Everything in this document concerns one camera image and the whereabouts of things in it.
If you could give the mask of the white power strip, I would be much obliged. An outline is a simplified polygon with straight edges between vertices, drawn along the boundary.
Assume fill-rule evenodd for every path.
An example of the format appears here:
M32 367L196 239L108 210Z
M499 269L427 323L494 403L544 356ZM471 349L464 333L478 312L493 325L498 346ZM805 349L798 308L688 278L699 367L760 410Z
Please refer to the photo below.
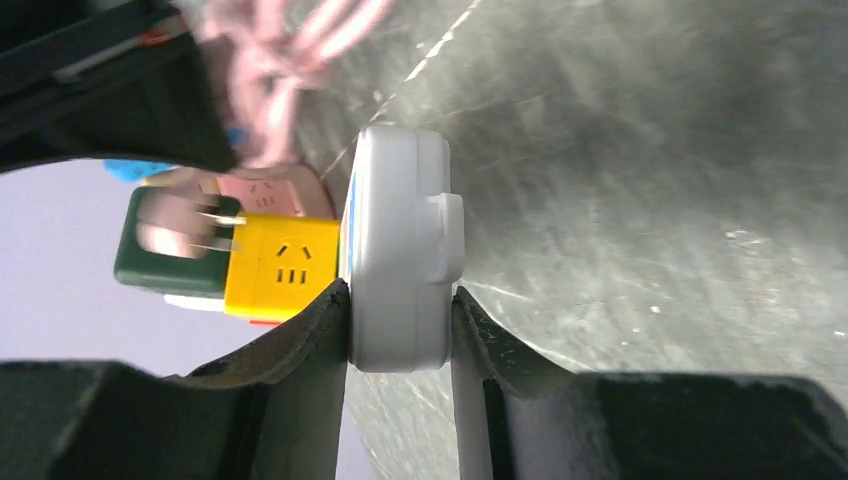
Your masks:
M441 368L464 263L464 205L451 188L447 141L431 130L363 130L339 244L352 302L351 363L368 373Z

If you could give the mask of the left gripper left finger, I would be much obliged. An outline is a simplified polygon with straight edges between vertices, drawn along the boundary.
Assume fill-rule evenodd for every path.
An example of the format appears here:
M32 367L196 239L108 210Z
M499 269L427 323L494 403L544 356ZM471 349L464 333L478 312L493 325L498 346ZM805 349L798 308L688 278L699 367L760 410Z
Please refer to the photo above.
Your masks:
M1 367L5 479L331 479L350 297L303 312L187 376L100 361Z

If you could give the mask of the light blue cube adapter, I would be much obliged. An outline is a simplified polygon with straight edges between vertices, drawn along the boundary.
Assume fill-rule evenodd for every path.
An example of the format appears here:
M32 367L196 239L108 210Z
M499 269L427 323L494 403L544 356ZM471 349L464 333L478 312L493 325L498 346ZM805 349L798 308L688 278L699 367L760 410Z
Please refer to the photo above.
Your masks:
M174 168L170 163L129 159L105 159L102 166L110 175L125 183L140 182Z

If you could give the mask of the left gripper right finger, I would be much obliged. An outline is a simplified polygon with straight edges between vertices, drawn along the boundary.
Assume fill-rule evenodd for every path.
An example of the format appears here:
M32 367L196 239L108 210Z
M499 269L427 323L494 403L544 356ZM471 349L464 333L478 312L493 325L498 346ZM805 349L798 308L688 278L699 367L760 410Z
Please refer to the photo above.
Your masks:
M464 479L843 479L847 416L792 376L570 372L453 299Z

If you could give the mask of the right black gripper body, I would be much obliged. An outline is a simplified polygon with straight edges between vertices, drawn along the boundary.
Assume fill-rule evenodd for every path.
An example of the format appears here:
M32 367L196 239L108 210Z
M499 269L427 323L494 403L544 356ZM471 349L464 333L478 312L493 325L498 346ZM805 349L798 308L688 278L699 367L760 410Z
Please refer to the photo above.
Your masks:
M176 5L2 3L1 169L76 159L236 165Z

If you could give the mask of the pink power strip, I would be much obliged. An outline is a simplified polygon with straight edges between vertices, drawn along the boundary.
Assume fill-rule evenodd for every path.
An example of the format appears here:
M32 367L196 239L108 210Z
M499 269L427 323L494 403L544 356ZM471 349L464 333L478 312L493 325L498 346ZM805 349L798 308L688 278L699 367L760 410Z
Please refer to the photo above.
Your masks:
M245 180L223 175L217 178L217 184L220 193L237 199L245 212L336 218L324 183L307 165L292 165L268 180Z

